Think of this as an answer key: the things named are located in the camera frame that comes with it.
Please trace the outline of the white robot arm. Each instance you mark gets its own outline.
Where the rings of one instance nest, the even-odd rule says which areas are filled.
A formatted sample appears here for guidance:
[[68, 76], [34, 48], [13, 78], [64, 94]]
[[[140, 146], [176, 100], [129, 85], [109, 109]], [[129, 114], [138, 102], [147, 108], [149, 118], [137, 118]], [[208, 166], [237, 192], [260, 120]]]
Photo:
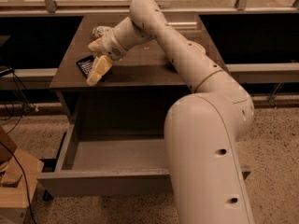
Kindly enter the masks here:
[[128, 16], [93, 41], [95, 85], [136, 45], [155, 39], [190, 89], [167, 112], [164, 142], [180, 224], [255, 224], [235, 141], [254, 119], [250, 95], [200, 45], [166, 20], [154, 0], [133, 0]]

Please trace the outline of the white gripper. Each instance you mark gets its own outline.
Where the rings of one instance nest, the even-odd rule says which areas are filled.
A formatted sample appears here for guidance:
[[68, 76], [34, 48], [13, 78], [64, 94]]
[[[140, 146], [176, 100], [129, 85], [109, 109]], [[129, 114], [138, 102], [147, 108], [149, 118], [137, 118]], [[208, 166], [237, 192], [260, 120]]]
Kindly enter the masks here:
[[114, 30], [108, 30], [101, 38], [98, 38], [88, 45], [94, 52], [101, 52], [102, 56], [96, 57], [93, 68], [87, 77], [87, 84], [95, 86], [99, 80], [110, 70], [113, 61], [118, 61], [124, 57], [128, 50], [125, 49], [114, 35]]

